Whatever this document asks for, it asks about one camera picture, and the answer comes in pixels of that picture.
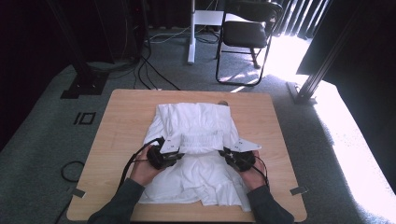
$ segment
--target wire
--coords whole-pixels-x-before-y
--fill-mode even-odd
[[[155,90],[158,90],[158,88],[154,85],[154,83],[151,81],[151,78],[149,77],[149,70],[148,70],[148,65],[145,63],[145,67],[146,67],[146,77],[148,78],[149,83],[151,83],[151,85],[155,88]]]
[[[140,73],[140,71],[141,71],[143,65],[145,65],[145,63],[141,63],[141,64],[140,64],[139,70],[137,70],[137,77],[139,78],[140,82],[141,82],[148,90],[151,90],[151,88],[143,81],[142,76],[141,76],[141,73]]]
[[[267,166],[265,165],[264,161],[263,161],[261,158],[256,157],[256,156],[254,156],[254,157],[257,158],[257,159],[259,159],[259,160],[262,162],[262,164],[264,165],[265,174],[264,174],[261,170],[259,170],[256,166],[254,166],[254,165],[252,165],[251,168],[253,168],[253,169],[256,170],[257,172],[259,172],[260,175],[262,175],[262,177],[264,178],[265,185],[267,186],[267,188],[268,188],[268,190],[269,190],[269,189],[270,189],[270,182],[269,182],[269,180],[268,180]],[[250,164],[250,162],[248,162],[248,161],[246,161],[246,160],[244,160],[244,159],[241,159],[241,161],[243,161],[243,162],[246,163],[246,164]]]
[[[134,160],[136,159],[137,155],[143,151],[143,149],[145,149],[145,147],[148,147],[151,143],[153,142],[158,142],[160,141],[160,138],[156,138],[153,139],[149,142],[147,142],[145,145],[143,145],[141,148],[139,148],[139,150],[136,151],[136,153],[134,153],[134,155],[132,155],[131,159],[128,160],[128,162],[126,163],[123,171],[122,171],[122,176],[120,179],[120,183],[119,183],[119,187],[117,188],[117,191],[120,189],[121,185],[123,184],[125,177],[126,177],[126,173],[128,173],[129,167],[131,166],[131,164],[134,162]]]
[[[77,182],[78,182],[78,179],[71,179],[71,178],[67,177],[67,176],[64,174],[64,170],[65,170],[69,165],[75,164],[75,163],[78,163],[78,164],[82,165],[82,167],[85,166],[85,163],[82,162],[82,161],[70,161],[70,162],[68,162],[67,164],[65,164],[65,165],[62,167],[62,169],[61,169],[61,176],[62,176],[62,178],[63,178],[64,180],[66,180],[67,182],[71,182],[71,183],[77,183]],[[69,205],[70,205],[71,202],[72,202],[72,199],[70,199],[69,202],[68,202],[68,203],[66,204],[66,206],[64,207],[64,209],[62,209],[61,214],[59,214],[59,216],[56,218],[55,224],[57,224],[57,223],[61,220],[62,215],[64,214],[64,212],[66,211],[66,209],[69,207]]]
[[[215,2],[215,0],[212,0],[212,1],[209,3],[209,5],[206,7],[205,10],[209,10],[209,8],[210,8],[210,6],[212,6],[213,2]],[[214,7],[213,10],[216,10],[216,9],[218,8],[218,3],[219,3],[219,0],[216,0],[216,4],[215,4],[215,7]],[[159,36],[161,36],[161,35],[170,35],[170,37],[166,38],[166,39],[163,40],[163,41],[151,42],[151,43],[153,43],[153,44],[162,44],[162,43],[165,43],[166,41],[168,41],[168,40],[170,40],[170,39],[172,39],[172,38],[175,38],[175,37],[177,37],[177,36],[183,35],[183,33],[184,33],[186,30],[188,30],[189,28],[191,28],[191,26],[186,27],[186,28],[183,28],[182,31],[180,31],[179,33],[176,33],[176,34],[157,34],[157,35],[151,37],[150,39],[157,38],[157,37],[159,37]],[[199,33],[201,33],[201,31],[203,31],[205,28],[206,28],[206,25],[205,25],[201,30],[199,30],[198,32],[195,32],[195,33],[196,33],[196,34],[199,34]]]
[[[134,72],[135,69],[136,69],[136,67],[134,67],[133,69],[131,69],[130,71],[126,72],[126,73],[123,74],[123,75],[120,75],[120,76],[118,76],[118,77],[110,77],[110,78],[108,78],[107,80],[113,80],[113,79],[119,79],[119,78],[122,78],[122,77],[126,77],[126,76],[128,76],[129,74],[131,74],[132,72]]]
[[[66,169],[66,167],[69,166],[69,165],[71,165],[71,164],[75,164],[75,163],[80,164],[82,167],[84,167],[84,165],[85,165],[84,162],[82,162],[82,161],[70,161],[70,162],[68,162],[67,164],[65,164],[65,165],[62,167],[62,169],[61,169],[61,176],[62,176],[62,178],[63,178],[64,180],[66,180],[66,181],[68,181],[68,182],[72,182],[72,183],[77,183],[77,182],[78,182],[78,179],[71,179],[71,178],[67,177],[67,176],[64,174],[64,170]]]
[[[99,68],[95,67],[93,65],[89,65],[89,67],[92,69],[94,72],[103,72],[103,73],[112,73],[112,72],[123,72],[123,71],[128,71],[131,68],[136,68],[137,64],[139,63],[139,60],[134,58],[134,59],[129,59],[129,62],[126,64],[122,64],[120,66],[115,66],[111,68]]]
[[[121,1],[121,4],[122,4],[122,9],[124,11],[127,11],[123,1]],[[121,58],[123,58],[123,55],[125,53],[127,45],[128,45],[128,20],[127,20],[127,17],[125,16],[125,44],[124,44],[124,48],[122,50]]]
[[[149,61],[142,56],[142,59],[148,63],[148,65],[150,65],[150,67],[158,74],[158,76],[160,76],[161,78],[163,78],[165,81],[167,81],[169,84],[171,84],[173,87],[175,87],[178,91],[180,91],[180,88],[178,86],[176,86],[173,82],[171,82],[170,80],[168,80],[166,77],[164,77],[160,72],[157,71],[157,69],[155,69],[155,67],[149,63]]]

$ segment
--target hand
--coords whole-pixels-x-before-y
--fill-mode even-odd
[[[258,158],[260,157],[258,150],[254,150],[253,155]],[[265,174],[264,164],[262,164],[262,162],[257,158],[256,158],[256,162],[254,162],[254,166]],[[245,172],[238,172],[238,173],[241,175],[242,179],[245,182],[245,185],[249,190],[254,190],[258,187],[265,185],[265,180],[263,176],[253,168],[250,168]]]
[[[136,162],[134,163],[134,168],[132,169],[130,178],[141,186],[146,186],[151,183],[154,177],[159,174],[162,170],[157,170],[151,166],[148,161],[148,151],[151,146],[145,147],[142,154],[136,157]]]

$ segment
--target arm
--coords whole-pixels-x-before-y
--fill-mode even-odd
[[[134,206],[142,196],[147,184],[162,170],[156,170],[147,161],[147,152],[150,147],[146,147],[142,154],[136,157],[134,168],[130,178],[124,183],[103,208],[90,216],[88,224],[129,224]]]
[[[142,196],[145,188],[130,178],[120,187],[109,203],[90,216],[87,223],[125,223],[129,224],[134,206]]]
[[[253,151],[255,157],[260,157],[259,151]],[[256,160],[254,166],[264,173],[264,165]],[[247,197],[257,223],[293,223],[294,216],[280,206],[265,185],[262,175],[254,169],[239,173],[250,190]]]

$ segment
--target power cord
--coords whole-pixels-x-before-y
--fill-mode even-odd
[[[150,38],[151,40],[156,39],[156,38],[163,38],[163,37],[166,37],[166,39],[163,40],[163,41],[151,41],[151,43],[153,43],[153,44],[162,44],[162,43],[165,43],[166,41],[168,41],[170,39],[174,39],[174,38],[191,37],[190,34],[183,34],[189,28],[190,28],[190,26],[185,28],[183,31],[181,31],[180,33],[177,33],[177,34],[158,34],[158,35],[154,35],[154,36],[152,36]],[[214,32],[214,31],[202,32],[205,28],[206,28],[206,26],[204,28],[202,28],[201,30],[195,32],[195,39],[197,41],[205,43],[205,44],[216,44],[216,43],[218,43],[219,42],[219,34]],[[202,37],[200,37],[200,35],[212,35],[212,36],[215,37],[215,40],[202,38]]]
[[[209,5],[206,7],[205,10],[209,10],[209,8],[212,6],[212,4],[213,4],[214,2],[215,2],[215,0],[212,0],[212,1],[209,3]],[[212,9],[212,10],[216,10],[216,9],[218,8],[218,3],[219,3],[219,0],[216,0],[216,4],[214,5],[214,9]],[[206,27],[207,27],[207,26],[205,25],[201,30],[199,30],[198,32],[195,32],[195,34],[196,34],[196,35],[199,35],[199,34],[201,33],[201,31],[203,31]],[[168,40],[170,40],[170,39],[172,39],[172,38],[175,38],[175,37],[177,37],[177,36],[181,36],[181,37],[190,37],[191,35],[184,35],[184,32],[186,32],[189,28],[191,28],[191,27],[189,26],[189,27],[187,27],[187,28],[184,28],[181,32],[176,33],[176,34],[157,34],[157,35],[151,37],[150,40],[151,40],[151,39],[154,39],[154,38],[157,38],[157,37],[159,37],[159,36],[161,36],[161,35],[165,35],[165,36],[170,35],[170,37],[166,38],[164,41],[161,41],[161,42],[151,42],[151,43],[153,43],[153,44],[161,44],[161,43],[164,43],[164,42],[166,42],[166,41],[168,41]],[[195,38],[196,38],[196,40],[198,40],[198,41],[200,41],[200,42],[203,42],[203,43],[214,44],[214,43],[217,43],[217,42],[219,41],[219,35],[214,34],[214,33],[213,33],[213,35],[217,37],[217,39],[216,39],[215,41],[206,40],[206,39],[203,39],[203,38],[200,38],[200,37],[197,37],[197,36],[196,36]]]
[[[139,69],[137,70],[137,73],[134,70],[134,89],[135,89],[135,85],[136,85],[136,81],[137,79],[140,80],[140,82],[148,89],[151,90],[151,87],[149,87],[149,85],[143,80],[142,78],[142,68],[143,66],[146,67],[146,77],[148,79],[148,81],[150,82],[150,84],[155,88],[155,90],[158,90],[158,88],[155,86],[155,84],[152,82],[152,80],[149,77],[149,70],[148,70],[148,65],[157,73],[158,76],[160,76],[162,79],[164,79],[166,82],[168,82],[169,84],[171,84],[173,87],[175,87],[175,89],[177,89],[178,91],[180,91],[180,88],[175,85],[172,81],[170,81],[169,79],[167,79],[165,76],[163,76],[150,62],[149,62],[149,57],[151,56],[151,45],[150,45],[150,39],[148,37],[148,45],[144,45],[146,48],[148,48],[148,57],[146,58],[145,56],[141,55],[141,59],[143,60],[143,62],[140,64]]]
[[[117,188],[117,191],[120,189],[121,185],[123,184],[123,182],[124,182],[124,180],[125,180],[125,177],[126,177],[126,174],[128,173],[128,170],[129,170],[131,164],[132,164],[133,162],[136,162],[135,159],[136,159],[137,155],[138,155],[140,152],[142,152],[143,149],[145,149],[146,147],[148,147],[151,143],[153,143],[153,142],[159,142],[159,141],[161,141],[161,140],[162,140],[161,138],[155,138],[155,139],[153,139],[153,140],[147,142],[145,145],[143,145],[141,148],[139,148],[139,150],[137,150],[136,153],[134,153],[134,155],[132,155],[131,159],[128,160],[128,162],[126,163],[126,165],[125,165],[125,167],[124,167],[124,169],[123,169],[123,171],[122,171],[122,176],[121,176],[120,183],[119,183],[119,187]]]
[[[68,177],[65,174],[65,170],[68,166],[72,165],[72,164],[80,164],[82,167],[84,167],[85,163],[82,161],[70,161],[67,164],[65,164],[62,169],[61,169],[61,177],[62,179],[64,179],[67,182],[70,183],[77,183],[78,179],[72,179],[70,177]],[[69,207],[70,203],[72,202],[72,199],[70,199],[70,201],[67,203],[67,205],[64,207],[64,209],[62,210],[61,214],[56,218],[55,224],[59,223],[59,221],[61,220],[62,215],[64,214],[64,212],[66,211],[66,209]]]
[[[268,180],[268,171],[267,171],[267,166],[265,165],[264,161],[257,156],[254,156],[256,159],[259,159],[260,162],[264,165],[264,173],[259,170],[256,166],[252,165],[251,168],[253,168],[255,171],[259,172],[259,174],[262,176],[262,178],[264,179],[265,185],[267,186],[268,190],[270,189],[270,182]],[[248,161],[241,159],[241,161],[243,161],[246,164],[250,164]]]

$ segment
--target stand base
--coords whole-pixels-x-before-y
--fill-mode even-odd
[[[91,85],[79,85],[78,75],[68,91],[62,93],[61,99],[77,99],[80,95],[100,95],[106,85],[108,73],[93,72],[95,79]]]
[[[315,105],[317,104],[317,100],[315,98],[305,99],[303,95],[299,94],[298,84],[295,82],[287,82],[287,85],[290,90],[291,98],[297,105]]]

